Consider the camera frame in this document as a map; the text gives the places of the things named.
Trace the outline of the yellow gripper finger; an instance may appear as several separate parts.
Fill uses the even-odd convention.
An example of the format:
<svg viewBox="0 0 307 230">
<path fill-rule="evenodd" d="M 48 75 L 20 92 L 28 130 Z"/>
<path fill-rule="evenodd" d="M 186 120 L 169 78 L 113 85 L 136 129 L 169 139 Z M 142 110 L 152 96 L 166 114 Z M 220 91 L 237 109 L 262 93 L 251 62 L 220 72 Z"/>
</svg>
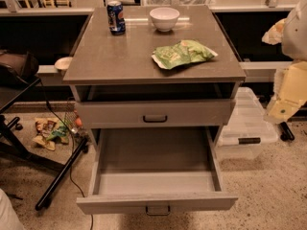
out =
<svg viewBox="0 0 307 230">
<path fill-rule="evenodd" d="M 285 24 L 285 18 L 277 21 L 270 27 L 268 31 L 262 36 L 262 41 L 270 45 L 276 45 L 282 42 L 283 29 Z"/>
<path fill-rule="evenodd" d="M 294 61 L 274 74 L 273 96 L 264 119 L 281 124 L 293 117 L 307 103 L 307 62 Z"/>
</svg>

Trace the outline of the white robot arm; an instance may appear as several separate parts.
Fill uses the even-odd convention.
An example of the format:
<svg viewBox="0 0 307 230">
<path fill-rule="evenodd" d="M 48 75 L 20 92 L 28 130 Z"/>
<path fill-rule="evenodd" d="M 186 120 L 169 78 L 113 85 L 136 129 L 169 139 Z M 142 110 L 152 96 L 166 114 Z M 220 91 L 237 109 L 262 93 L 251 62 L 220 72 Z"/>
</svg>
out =
<svg viewBox="0 0 307 230">
<path fill-rule="evenodd" d="M 273 96 L 264 116 L 270 123 L 281 124 L 307 103 L 307 0 L 300 0 L 286 18 L 271 26 L 262 41 L 280 43 L 282 53 L 293 60 L 275 71 Z"/>
</svg>

